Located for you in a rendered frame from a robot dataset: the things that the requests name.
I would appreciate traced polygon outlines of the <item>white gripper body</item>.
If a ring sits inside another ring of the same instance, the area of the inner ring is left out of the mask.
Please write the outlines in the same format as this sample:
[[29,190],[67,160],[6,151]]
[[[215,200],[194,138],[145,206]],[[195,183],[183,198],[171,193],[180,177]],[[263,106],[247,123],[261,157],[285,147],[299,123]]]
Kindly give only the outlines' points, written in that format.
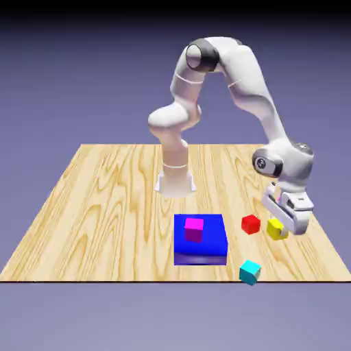
[[280,200],[274,198],[274,186],[268,186],[263,193],[264,207],[282,223],[284,228],[295,235],[304,234],[313,212],[313,203],[306,192],[280,192]]

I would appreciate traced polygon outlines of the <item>small red cube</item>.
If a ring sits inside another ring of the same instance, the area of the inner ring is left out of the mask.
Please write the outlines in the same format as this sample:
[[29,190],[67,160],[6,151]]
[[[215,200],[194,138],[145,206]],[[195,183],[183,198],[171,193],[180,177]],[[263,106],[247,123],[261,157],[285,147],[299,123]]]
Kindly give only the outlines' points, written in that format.
[[248,235],[255,234],[261,229],[261,221],[255,215],[248,215],[241,220],[241,229]]

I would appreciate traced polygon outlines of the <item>large blue box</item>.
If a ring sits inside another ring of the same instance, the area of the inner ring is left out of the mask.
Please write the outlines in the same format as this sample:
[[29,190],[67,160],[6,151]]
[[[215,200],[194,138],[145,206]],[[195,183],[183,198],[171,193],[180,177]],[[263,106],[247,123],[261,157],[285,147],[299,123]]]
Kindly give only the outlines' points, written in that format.
[[[186,241],[184,224],[187,217],[202,218],[202,242]],[[173,227],[175,265],[225,265],[228,240],[221,214],[175,214]]]

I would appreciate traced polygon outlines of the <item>small yellow cube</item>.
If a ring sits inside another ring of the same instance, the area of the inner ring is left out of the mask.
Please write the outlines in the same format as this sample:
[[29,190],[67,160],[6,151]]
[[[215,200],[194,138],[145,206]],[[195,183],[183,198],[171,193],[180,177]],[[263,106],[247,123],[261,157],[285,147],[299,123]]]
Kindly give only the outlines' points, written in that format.
[[280,238],[280,231],[285,228],[276,218],[270,218],[267,222],[267,233],[275,241],[283,240]]

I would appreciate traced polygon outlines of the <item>small magenta cube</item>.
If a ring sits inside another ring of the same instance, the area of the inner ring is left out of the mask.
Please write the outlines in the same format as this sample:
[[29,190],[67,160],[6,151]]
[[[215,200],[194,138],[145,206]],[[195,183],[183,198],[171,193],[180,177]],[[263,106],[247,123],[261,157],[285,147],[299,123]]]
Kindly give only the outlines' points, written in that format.
[[204,228],[202,218],[187,217],[184,224],[184,238],[186,241],[201,243]]

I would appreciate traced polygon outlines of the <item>small cyan cube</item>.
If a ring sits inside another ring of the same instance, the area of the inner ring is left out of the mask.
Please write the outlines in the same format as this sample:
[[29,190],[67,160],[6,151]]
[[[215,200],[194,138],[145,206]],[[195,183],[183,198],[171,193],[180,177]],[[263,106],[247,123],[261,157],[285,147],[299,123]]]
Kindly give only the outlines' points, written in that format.
[[261,265],[250,260],[246,260],[239,269],[239,280],[248,284],[255,285],[261,274]]

